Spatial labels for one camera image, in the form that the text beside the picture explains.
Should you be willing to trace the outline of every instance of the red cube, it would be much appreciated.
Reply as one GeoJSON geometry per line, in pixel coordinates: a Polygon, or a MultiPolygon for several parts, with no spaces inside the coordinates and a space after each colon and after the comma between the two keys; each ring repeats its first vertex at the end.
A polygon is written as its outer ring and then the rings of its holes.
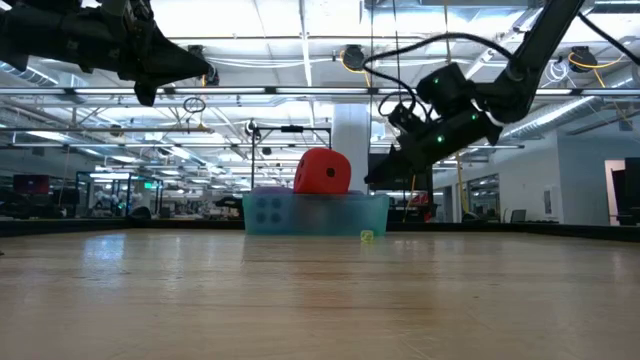
{"type": "Polygon", "coordinates": [[[296,194],[346,194],[351,183],[351,164],[333,150],[314,148],[302,156],[293,192],[296,194]]]}

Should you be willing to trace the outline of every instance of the translucent plastic container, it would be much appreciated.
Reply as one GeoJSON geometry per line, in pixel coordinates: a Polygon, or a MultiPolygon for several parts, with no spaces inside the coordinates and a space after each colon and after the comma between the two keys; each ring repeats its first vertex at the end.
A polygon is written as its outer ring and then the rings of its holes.
{"type": "Polygon", "coordinates": [[[244,223],[249,235],[383,236],[386,195],[245,195],[244,223]]]}

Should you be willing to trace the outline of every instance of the white pillar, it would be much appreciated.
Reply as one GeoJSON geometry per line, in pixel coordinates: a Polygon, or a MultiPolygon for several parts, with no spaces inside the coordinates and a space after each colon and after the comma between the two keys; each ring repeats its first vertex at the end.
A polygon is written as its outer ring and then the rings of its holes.
{"type": "Polygon", "coordinates": [[[331,141],[333,150],[351,163],[349,190],[367,193],[364,178],[369,172],[370,116],[367,104],[336,104],[333,110],[331,141]]]}

